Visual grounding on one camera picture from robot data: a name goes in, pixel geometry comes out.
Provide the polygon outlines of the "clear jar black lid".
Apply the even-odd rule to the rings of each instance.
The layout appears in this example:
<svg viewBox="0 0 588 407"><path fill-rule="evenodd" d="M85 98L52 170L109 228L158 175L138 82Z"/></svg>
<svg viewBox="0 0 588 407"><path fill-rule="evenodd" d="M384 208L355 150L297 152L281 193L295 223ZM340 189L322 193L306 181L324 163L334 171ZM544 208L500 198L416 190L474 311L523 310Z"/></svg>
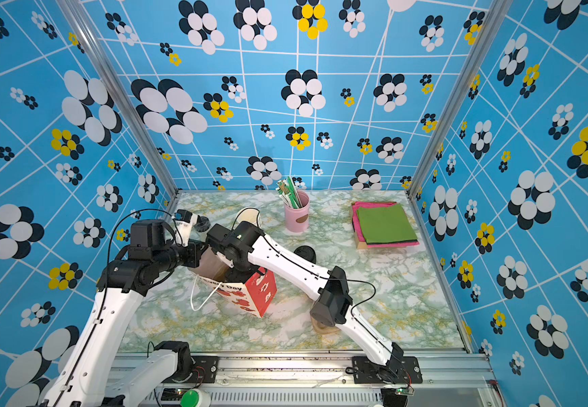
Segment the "clear jar black lid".
<svg viewBox="0 0 588 407"><path fill-rule="evenodd" d="M210 220L203 215L199 215L199 217L197 217L197 222L195 223L196 231L199 233L204 233L204 232L207 232L210 228L211 228Z"/></svg>

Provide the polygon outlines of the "aluminium frame post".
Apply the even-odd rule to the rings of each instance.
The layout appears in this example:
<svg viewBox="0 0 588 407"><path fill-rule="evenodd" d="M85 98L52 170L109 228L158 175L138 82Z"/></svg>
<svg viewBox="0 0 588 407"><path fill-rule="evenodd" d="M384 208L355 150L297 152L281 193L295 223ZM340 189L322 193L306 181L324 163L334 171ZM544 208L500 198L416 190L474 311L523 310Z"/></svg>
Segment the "aluminium frame post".
<svg viewBox="0 0 588 407"><path fill-rule="evenodd" d="M497 33L499 32L511 5L512 0L493 1L490 9L486 12L483 30L478 36L475 44L471 47L471 51L465 60L463 69L451 90L449 98L446 100L444 110L441 112L438 127L429 139L429 143L419 161L417 171L413 175L412 185L409 191L411 198L413 198L423 186L424 179L427 174L429 174L429 170L432 166L434 155L445 140L445 137L450 130L450 126L455 120L456 115L467 96L468 88L472 83L473 78L478 74L485 57L490 51L490 47L495 41Z"/></svg>
<svg viewBox="0 0 588 407"><path fill-rule="evenodd" d="M136 112L132 101L126 94L125 87L120 81L111 59L107 56L102 41L97 39L96 29L88 20L87 13L78 1L57 1L57 5L70 27L83 43L86 55L106 86L107 91L113 97L114 103L119 107L121 116L129 126L129 130L136 139L141 151L153 167L158 179L163 183L167 195L171 199L176 199L179 190L175 180L169 174L166 164L158 157L156 145Z"/></svg>

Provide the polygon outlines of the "left aluminium frame post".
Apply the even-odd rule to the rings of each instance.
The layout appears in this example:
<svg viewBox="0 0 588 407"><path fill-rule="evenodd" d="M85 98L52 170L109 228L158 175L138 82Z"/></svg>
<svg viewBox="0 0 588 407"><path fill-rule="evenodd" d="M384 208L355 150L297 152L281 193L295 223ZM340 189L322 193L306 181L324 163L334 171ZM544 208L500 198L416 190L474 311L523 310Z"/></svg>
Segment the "left aluminium frame post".
<svg viewBox="0 0 588 407"><path fill-rule="evenodd" d="M87 13L78 1L57 1L57 5L70 27L83 43L86 55L106 86L107 91L113 97L114 103L119 107L121 116L129 126L129 130L136 139L141 151L153 167L158 179L163 183L167 195L171 199L176 199L179 190L175 180L169 174L166 164L158 157L156 145L136 112L132 101L126 94L125 87L120 81L111 59L107 56L102 41L97 39L96 29L88 20Z"/></svg>

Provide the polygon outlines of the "green push button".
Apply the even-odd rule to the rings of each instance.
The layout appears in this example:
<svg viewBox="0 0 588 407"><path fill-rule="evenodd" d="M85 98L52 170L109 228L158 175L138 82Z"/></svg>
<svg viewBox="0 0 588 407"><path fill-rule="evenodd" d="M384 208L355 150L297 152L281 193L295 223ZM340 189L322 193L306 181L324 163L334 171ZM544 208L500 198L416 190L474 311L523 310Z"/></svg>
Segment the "green push button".
<svg viewBox="0 0 588 407"><path fill-rule="evenodd" d="M186 391L180 399L180 407L210 407L211 403L210 394L200 388Z"/></svg>

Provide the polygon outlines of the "stack of white paper cups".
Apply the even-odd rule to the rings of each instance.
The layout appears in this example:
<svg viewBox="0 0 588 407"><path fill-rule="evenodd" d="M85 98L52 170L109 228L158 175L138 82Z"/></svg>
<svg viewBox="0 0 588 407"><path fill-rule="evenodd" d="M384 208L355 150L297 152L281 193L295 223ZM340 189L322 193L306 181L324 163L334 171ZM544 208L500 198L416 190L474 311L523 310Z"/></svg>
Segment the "stack of white paper cups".
<svg viewBox="0 0 588 407"><path fill-rule="evenodd" d="M256 227L261 227L261 212L257 208L248 207L241 210L237 217L236 217L236 225L239 225L241 222L246 221L249 222Z"/></svg>

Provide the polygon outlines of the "red white paper gift bag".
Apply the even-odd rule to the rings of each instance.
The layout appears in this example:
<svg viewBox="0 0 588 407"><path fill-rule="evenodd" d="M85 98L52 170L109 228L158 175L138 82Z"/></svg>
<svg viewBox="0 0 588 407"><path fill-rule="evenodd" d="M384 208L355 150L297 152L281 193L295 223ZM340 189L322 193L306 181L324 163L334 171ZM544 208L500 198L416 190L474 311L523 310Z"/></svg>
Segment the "red white paper gift bag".
<svg viewBox="0 0 588 407"><path fill-rule="evenodd" d="M215 295L236 309L260 318L278 290L273 271L261 266L252 271L239 271L226 265L211 249L203 253L199 266L190 271L212 288Z"/></svg>

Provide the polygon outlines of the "brown pulp cup carrier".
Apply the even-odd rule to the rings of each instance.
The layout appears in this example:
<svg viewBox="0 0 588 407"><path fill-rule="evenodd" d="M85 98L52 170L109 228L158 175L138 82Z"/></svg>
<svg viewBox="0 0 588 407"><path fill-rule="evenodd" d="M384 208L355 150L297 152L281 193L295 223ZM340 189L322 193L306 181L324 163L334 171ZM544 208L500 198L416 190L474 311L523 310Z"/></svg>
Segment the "brown pulp cup carrier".
<svg viewBox="0 0 588 407"><path fill-rule="evenodd" d="M324 325L324 323L317 321L316 319L312 318L312 329L317 332L319 335L332 335L337 334L340 329L337 327L329 327Z"/></svg>

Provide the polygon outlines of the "pink straw holder cup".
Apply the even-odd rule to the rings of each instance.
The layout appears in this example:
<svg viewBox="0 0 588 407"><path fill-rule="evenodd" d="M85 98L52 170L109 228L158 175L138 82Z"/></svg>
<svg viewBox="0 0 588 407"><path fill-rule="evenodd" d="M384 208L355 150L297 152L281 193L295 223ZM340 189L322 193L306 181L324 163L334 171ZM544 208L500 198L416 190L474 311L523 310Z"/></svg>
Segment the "pink straw holder cup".
<svg viewBox="0 0 588 407"><path fill-rule="evenodd" d="M289 232L302 233L309 228L310 198L305 191L298 192L302 208L285 205L285 227Z"/></svg>

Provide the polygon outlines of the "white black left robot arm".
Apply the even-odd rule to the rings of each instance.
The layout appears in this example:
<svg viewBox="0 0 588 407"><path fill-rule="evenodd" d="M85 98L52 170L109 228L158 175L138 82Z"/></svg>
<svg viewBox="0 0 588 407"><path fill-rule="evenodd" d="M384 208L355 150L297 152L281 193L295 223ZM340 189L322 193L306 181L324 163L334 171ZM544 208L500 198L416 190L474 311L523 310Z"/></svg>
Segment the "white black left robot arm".
<svg viewBox="0 0 588 407"><path fill-rule="evenodd" d="M148 292L180 266L197 267L206 245L190 237L209 228L207 218L180 210L170 226L139 220L125 246L102 272L85 330L56 383L39 406L138 406L165 381L182 383L196 368L183 341L163 341L134 370L109 383L115 357Z"/></svg>

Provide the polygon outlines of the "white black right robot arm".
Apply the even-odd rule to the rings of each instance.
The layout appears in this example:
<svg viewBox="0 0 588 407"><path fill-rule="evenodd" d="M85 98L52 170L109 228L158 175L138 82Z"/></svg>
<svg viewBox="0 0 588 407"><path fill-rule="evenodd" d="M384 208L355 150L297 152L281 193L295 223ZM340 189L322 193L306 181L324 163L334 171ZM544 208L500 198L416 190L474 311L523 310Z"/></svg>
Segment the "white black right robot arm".
<svg viewBox="0 0 588 407"><path fill-rule="evenodd" d="M327 269L303 259L247 221L233 230L219 224L212 226L206 243L236 271L263 267L302 290L313 301L311 317L327 327L339 328L358 344L378 379L384 383L405 380L404 351L361 315L350 295L352 280L339 266Z"/></svg>

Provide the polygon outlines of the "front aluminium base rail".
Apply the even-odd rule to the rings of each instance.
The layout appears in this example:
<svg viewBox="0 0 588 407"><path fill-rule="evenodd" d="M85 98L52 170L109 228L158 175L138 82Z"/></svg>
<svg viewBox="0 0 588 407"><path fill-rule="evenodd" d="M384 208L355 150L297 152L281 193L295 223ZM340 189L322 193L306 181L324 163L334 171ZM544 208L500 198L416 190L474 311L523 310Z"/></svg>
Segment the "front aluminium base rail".
<svg viewBox="0 0 588 407"><path fill-rule="evenodd" d="M396 384L370 383L375 372L356 350L194 353L184 384L160 384L143 406L176 406L198 386L213 406L506 406L482 354L410 349Z"/></svg>

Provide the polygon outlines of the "right aluminium frame post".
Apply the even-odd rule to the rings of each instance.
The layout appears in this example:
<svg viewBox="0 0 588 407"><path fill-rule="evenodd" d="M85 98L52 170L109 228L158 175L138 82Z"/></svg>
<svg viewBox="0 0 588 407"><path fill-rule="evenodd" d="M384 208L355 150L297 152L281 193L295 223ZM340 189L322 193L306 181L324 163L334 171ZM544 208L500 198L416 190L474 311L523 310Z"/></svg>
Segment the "right aluminium frame post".
<svg viewBox="0 0 588 407"><path fill-rule="evenodd" d="M490 47L495 41L497 33L499 32L511 5L512 0L493 1L490 9L486 12L483 30L478 36L475 44L471 47L471 51L465 60L463 69L451 90L449 98L446 100L444 110L441 112L438 127L429 139L429 143L419 161L417 171L413 175L412 185L409 191L411 198L413 198L423 186L424 179L427 174L429 174L429 170L432 166L434 155L445 140L445 137L450 130L450 126L455 120L456 115L467 96L468 88L472 83L473 78L478 74L485 57L490 51Z"/></svg>

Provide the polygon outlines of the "green wrapped straws bundle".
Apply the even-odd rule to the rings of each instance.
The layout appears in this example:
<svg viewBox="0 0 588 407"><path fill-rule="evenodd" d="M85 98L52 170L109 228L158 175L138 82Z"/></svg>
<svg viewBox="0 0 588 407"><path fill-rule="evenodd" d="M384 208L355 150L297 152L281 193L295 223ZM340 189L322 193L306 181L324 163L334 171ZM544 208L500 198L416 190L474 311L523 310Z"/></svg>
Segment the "green wrapped straws bundle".
<svg viewBox="0 0 588 407"><path fill-rule="evenodd" d="M277 190L280 198L288 208L298 210L303 208L298 189L291 177L286 177L277 182Z"/></svg>

